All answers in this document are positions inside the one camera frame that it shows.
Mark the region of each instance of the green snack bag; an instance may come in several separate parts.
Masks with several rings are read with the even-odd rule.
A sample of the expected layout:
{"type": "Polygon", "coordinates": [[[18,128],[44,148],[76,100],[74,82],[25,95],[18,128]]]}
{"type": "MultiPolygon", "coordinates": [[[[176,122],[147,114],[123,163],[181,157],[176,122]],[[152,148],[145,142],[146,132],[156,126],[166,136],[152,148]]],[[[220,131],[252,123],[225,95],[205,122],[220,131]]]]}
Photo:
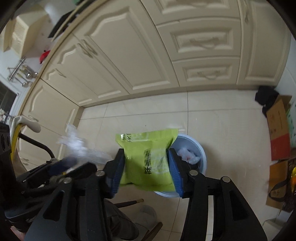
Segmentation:
{"type": "Polygon", "coordinates": [[[120,184],[132,183],[146,191],[174,191],[166,151],[177,136],[178,129],[117,134],[116,142],[125,155],[120,184]]]}

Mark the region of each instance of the cabinet door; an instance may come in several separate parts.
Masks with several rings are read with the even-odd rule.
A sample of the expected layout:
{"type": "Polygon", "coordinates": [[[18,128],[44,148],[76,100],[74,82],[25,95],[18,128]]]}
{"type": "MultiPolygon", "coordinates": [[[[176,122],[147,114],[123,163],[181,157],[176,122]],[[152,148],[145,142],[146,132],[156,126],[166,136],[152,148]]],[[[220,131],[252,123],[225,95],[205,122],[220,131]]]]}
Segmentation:
{"type": "Polygon", "coordinates": [[[48,64],[41,79],[78,106],[97,102],[97,96],[62,66],[48,64]]]}
{"type": "Polygon", "coordinates": [[[171,60],[208,56],[240,56],[239,19],[198,18],[157,27],[171,60]]]}
{"type": "Polygon", "coordinates": [[[239,57],[208,57],[174,61],[181,86],[234,84],[239,57]]]}
{"type": "MultiPolygon", "coordinates": [[[[64,157],[65,147],[57,144],[57,141],[61,136],[53,131],[50,131],[41,126],[41,132],[35,133],[27,126],[21,131],[24,135],[46,145],[55,155],[55,157],[61,160],[64,157]]],[[[40,166],[46,161],[50,160],[50,155],[43,149],[30,144],[22,139],[19,140],[18,153],[20,158],[26,161],[40,166]]]]}
{"type": "Polygon", "coordinates": [[[291,33],[265,0],[239,1],[242,54],[239,85],[277,85],[286,65],[291,33]]]}
{"type": "Polygon", "coordinates": [[[53,64],[94,92],[96,102],[127,95],[128,92],[94,56],[71,34],[55,53],[53,64]]]}
{"type": "Polygon", "coordinates": [[[78,108],[78,105],[39,80],[25,104],[22,115],[37,119],[41,126],[64,136],[67,124],[73,124],[78,108]]]}
{"type": "Polygon", "coordinates": [[[74,35],[102,54],[129,93],[179,86],[158,32],[138,0],[106,2],[74,35]]]}
{"type": "Polygon", "coordinates": [[[197,17],[239,18],[237,0],[141,0],[157,25],[197,17]]]}

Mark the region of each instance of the drawer handle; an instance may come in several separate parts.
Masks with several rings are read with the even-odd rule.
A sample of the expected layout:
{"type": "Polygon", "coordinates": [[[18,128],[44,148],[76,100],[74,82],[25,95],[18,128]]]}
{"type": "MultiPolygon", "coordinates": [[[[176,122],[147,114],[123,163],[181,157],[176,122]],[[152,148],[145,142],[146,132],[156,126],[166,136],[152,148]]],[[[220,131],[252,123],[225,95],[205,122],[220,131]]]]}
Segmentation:
{"type": "Polygon", "coordinates": [[[244,18],[244,21],[246,23],[249,23],[249,7],[248,7],[247,0],[244,0],[244,7],[245,7],[245,10],[246,10],[246,16],[244,18]]]}
{"type": "Polygon", "coordinates": [[[87,55],[87,56],[90,57],[90,58],[93,58],[93,56],[92,56],[89,52],[87,52],[87,50],[86,50],[81,44],[77,44],[77,45],[81,48],[82,52],[83,52],[85,55],[87,55]]]}
{"type": "Polygon", "coordinates": [[[65,75],[63,75],[58,69],[55,69],[56,70],[56,72],[60,75],[60,76],[62,76],[62,77],[64,77],[64,78],[67,78],[65,75]]]}
{"type": "Polygon", "coordinates": [[[98,55],[98,53],[93,49],[92,46],[90,46],[84,39],[82,40],[84,46],[91,51],[94,55],[98,55]]]}
{"type": "Polygon", "coordinates": [[[27,161],[27,162],[30,162],[30,160],[29,159],[27,159],[27,158],[20,158],[22,161],[24,160],[24,161],[27,161]]]}
{"type": "Polygon", "coordinates": [[[215,75],[215,77],[209,77],[208,75],[205,75],[203,72],[197,72],[197,75],[199,77],[203,77],[203,78],[206,78],[208,80],[215,80],[215,79],[217,79],[218,76],[221,75],[221,72],[219,70],[216,70],[212,74],[208,74],[208,75],[215,75]]]}
{"type": "Polygon", "coordinates": [[[29,117],[30,119],[34,120],[34,121],[37,121],[37,122],[39,122],[39,120],[38,120],[38,119],[36,119],[35,117],[33,117],[33,116],[31,116],[31,115],[28,115],[28,117],[29,117]]]}
{"type": "Polygon", "coordinates": [[[207,40],[196,40],[196,39],[190,39],[190,43],[195,45],[195,46],[199,46],[205,49],[213,49],[218,43],[219,43],[219,38],[217,37],[213,37],[211,39],[207,39],[207,40]],[[212,43],[212,46],[206,46],[206,43],[212,43]]]}

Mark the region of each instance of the wooden chair leg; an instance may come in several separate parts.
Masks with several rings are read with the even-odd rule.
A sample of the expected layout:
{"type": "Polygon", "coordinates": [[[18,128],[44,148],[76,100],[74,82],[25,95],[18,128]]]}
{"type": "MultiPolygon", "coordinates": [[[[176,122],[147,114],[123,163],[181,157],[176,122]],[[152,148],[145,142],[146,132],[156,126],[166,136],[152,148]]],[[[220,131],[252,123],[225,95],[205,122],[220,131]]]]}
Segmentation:
{"type": "Polygon", "coordinates": [[[145,236],[142,238],[141,241],[152,241],[162,226],[163,226],[163,223],[159,222],[150,232],[147,232],[145,234],[145,236]]]}
{"type": "Polygon", "coordinates": [[[120,203],[115,203],[114,205],[118,208],[121,208],[121,207],[128,207],[128,206],[137,204],[139,202],[144,202],[144,199],[138,199],[138,200],[128,201],[128,202],[120,202],[120,203]]]}

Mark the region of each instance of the trash bin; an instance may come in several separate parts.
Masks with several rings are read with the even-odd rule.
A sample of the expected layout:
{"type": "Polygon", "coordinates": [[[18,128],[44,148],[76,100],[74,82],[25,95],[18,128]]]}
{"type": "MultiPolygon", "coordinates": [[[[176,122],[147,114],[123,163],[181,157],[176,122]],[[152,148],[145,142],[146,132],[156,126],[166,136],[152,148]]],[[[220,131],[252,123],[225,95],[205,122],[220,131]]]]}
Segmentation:
{"type": "MultiPolygon", "coordinates": [[[[207,158],[205,156],[205,151],[202,146],[192,137],[179,134],[177,139],[171,145],[170,148],[174,148],[176,152],[178,152],[181,148],[187,148],[189,151],[193,152],[196,156],[200,157],[200,161],[198,163],[198,171],[205,175],[205,171],[207,169],[207,158]]],[[[176,192],[155,192],[163,197],[179,197],[179,194],[176,192]]]]}

